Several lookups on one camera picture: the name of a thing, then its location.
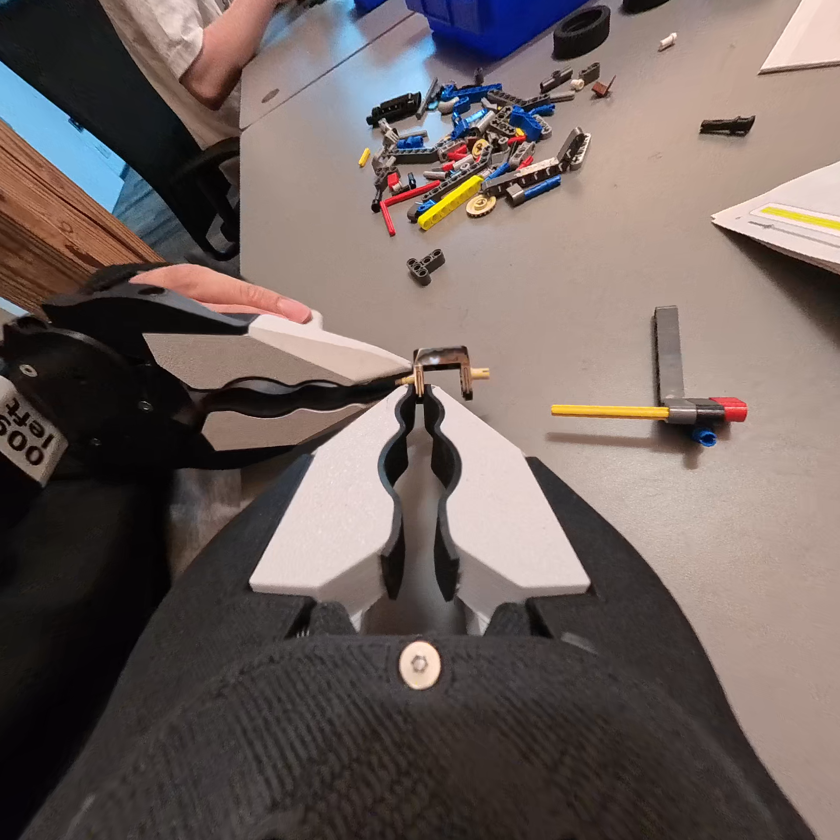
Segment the black office chair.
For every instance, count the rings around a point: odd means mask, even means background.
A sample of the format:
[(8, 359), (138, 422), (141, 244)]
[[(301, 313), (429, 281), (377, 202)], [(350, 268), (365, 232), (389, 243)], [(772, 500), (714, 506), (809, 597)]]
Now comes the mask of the black office chair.
[(239, 140), (201, 150), (99, 2), (2, 2), (1, 59), (138, 172), (202, 251), (238, 257), (239, 209), (226, 173), (238, 162)]

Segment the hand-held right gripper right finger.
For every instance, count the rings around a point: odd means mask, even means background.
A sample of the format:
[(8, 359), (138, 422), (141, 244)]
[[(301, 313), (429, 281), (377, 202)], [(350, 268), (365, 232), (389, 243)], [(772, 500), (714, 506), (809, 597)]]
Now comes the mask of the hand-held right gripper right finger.
[(580, 595), (591, 579), (519, 447), (438, 386), (423, 398), (442, 486), (434, 563), (438, 587), (483, 634), (498, 606)]

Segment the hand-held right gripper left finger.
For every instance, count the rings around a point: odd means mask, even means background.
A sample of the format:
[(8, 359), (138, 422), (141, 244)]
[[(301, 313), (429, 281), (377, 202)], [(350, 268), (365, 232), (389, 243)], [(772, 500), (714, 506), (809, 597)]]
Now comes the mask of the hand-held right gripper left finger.
[(254, 592), (341, 604), (356, 630), (403, 580), (402, 503), (414, 389), (397, 387), (317, 448), (250, 579)]

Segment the open instruction booklet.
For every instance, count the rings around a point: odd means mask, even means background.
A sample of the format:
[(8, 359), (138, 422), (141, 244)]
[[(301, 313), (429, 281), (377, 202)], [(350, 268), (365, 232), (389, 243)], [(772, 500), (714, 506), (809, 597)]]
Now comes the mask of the open instruction booklet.
[(711, 222), (779, 253), (839, 273), (839, 163), (802, 175)]

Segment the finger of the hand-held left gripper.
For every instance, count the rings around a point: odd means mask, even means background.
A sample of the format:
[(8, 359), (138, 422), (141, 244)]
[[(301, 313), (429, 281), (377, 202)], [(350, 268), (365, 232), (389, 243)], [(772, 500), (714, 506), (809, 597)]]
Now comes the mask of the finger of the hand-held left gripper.
[(195, 404), (368, 404), (410, 375), (409, 360), (269, 315), (241, 334), (143, 334)]
[(389, 396), (397, 384), (225, 384), (191, 389), (218, 453), (303, 444)]

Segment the grey T-shaped lego beam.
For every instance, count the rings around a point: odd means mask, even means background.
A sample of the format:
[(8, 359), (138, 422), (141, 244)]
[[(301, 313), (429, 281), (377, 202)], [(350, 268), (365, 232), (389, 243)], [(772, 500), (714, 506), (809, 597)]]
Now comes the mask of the grey T-shaped lego beam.
[(445, 263), (442, 249), (436, 248), (425, 257), (410, 258), (406, 262), (409, 276), (421, 287), (427, 287), (432, 281), (432, 275)]

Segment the wooden cabinet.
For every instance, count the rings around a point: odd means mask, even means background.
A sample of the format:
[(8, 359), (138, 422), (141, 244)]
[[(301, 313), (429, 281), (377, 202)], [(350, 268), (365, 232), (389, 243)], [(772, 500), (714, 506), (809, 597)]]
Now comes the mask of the wooden cabinet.
[(106, 266), (161, 257), (45, 157), (1, 124), (1, 296), (40, 313)]

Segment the black U-shaped lego piece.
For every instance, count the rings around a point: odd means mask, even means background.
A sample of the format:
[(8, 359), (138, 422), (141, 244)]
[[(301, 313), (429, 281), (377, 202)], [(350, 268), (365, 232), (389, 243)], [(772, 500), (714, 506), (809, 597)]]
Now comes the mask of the black U-shaped lego piece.
[(414, 351), (414, 389), (419, 403), (424, 399), (425, 374), (428, 371), (457, 371), (463, 399), (469, 402), (474, 398), (474, 374), (466, 346)]

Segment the closed instruction booklet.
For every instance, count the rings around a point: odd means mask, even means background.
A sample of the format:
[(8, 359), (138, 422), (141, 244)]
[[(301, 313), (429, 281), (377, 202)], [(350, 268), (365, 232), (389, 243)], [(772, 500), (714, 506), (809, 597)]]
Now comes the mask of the closed instruction booklet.
[(839, 2), (801, 1), (759, 74), (838, 65)]

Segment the person's black clothing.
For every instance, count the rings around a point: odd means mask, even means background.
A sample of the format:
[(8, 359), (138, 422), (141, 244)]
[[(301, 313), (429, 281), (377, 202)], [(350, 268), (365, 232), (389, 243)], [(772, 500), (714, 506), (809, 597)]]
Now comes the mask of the person's black clothing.
[(1, 837), (71, 766), (173, 580), (244, 506), (242, 469), (2, 479)]

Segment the pile of mixed lego pieces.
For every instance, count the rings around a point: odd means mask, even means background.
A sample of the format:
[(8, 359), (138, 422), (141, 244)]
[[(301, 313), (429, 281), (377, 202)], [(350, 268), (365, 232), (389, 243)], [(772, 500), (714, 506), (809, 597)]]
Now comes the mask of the pile of mixed lego pieces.
[(410, 224), (428, 231), (464, 208), (468, 217), (488, 215), (501, 202), (519, 207), (561, 186), (578, 171), (592, 137), (573, 128), (560, 149), (549, 117), (572, 102), (579, 72), (570, 66), (541, 80), (539, 93), (523, 98), (499, 82), (487, 83), (481, 69), (472, 82), (445, 84), (434, 78), (424, 91), (407, 92), (376, 104), (367, 125), (381, 133), (381, 147), (366, 149), (359, 167), (374, 174), (371, 210), (396, 234), (392, 207), (410, 203)]

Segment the grey beam yellow axle assembly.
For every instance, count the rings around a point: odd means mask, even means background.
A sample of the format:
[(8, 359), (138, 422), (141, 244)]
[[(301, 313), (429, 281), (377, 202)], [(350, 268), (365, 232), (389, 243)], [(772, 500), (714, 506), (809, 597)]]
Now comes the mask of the grey beam yellow axle assembly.
[(718, 442), (718, 428), (744, 423), (749, 406), (737, 397), (695, 398), (686, 395), (683, 355), (676, 306), (657, 307), (653, 315), (655, 385), (654, 406), (553, 405), (553, 417), (650, 421), (684, 429), (703, 448)]

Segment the person's left hand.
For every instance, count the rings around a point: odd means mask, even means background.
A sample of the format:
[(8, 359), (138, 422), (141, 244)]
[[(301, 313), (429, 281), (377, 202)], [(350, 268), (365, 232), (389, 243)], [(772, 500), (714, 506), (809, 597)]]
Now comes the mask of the person's left hand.
[(142, 271), (129, 282), (173, 291), (216, 312), (268, 314), (299, 324), (313, 319), (302, 302), (204, 266), (163, 266)]

